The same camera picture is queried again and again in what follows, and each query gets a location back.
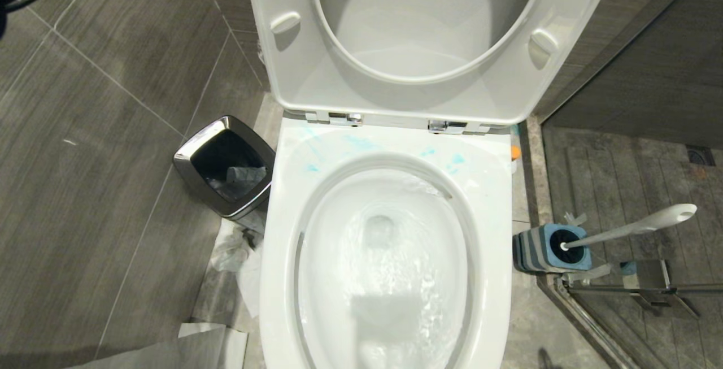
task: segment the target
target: floor drain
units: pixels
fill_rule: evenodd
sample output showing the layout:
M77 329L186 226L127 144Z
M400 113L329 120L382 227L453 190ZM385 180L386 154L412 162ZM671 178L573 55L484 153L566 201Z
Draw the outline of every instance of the floor drain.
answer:
M713 153L707 147L685 145L687 149L687 158L692 164L700 164L702 166L715 166L716 162L713 160Z

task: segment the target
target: toilet brush handle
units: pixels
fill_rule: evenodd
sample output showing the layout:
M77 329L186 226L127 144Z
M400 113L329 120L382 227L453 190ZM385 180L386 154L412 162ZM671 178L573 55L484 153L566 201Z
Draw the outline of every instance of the toilet brush handle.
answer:
M698 207L693 204L676 204L666 209L659 210L655 214L649 215L638 222L633 222L624 227L615 228L611 231L599 233L581 240L562 244L563 250L577 248L578 246L591 245L593 243L604 242L606 240L614 240L614 238L627 237L627 235L639 235L640 233L654 232L658 229L672 227L677 223L689 220Z

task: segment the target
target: toilet bowl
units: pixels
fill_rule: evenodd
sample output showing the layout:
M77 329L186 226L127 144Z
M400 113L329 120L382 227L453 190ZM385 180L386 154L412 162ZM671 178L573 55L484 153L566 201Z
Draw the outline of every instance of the toilet bowl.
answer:
M509 125L599 0L251 1L286 109L261 271L267 367L499 367Z

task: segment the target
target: toilet lid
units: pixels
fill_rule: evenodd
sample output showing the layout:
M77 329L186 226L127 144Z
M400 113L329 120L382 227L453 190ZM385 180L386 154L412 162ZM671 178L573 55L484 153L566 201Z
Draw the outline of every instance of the toilet lid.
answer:
M251 1L286 109L490 126L529 116L599 2Z

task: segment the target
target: shower floor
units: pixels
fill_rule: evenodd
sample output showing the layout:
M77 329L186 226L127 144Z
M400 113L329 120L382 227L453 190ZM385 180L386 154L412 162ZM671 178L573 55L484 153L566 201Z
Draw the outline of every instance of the shower floor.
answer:
M592 245L594 265L664 259L678 284L723 283L723 151L720 167L691 164L685 145L580 129L543 129L555 220L585 212L588 233L634 222L680 202L698 205L673 228ZM619 284L608 276L599 284ZM723 299L690 298L700 320L644 311L626 296L576 295L641 367L723 367Z

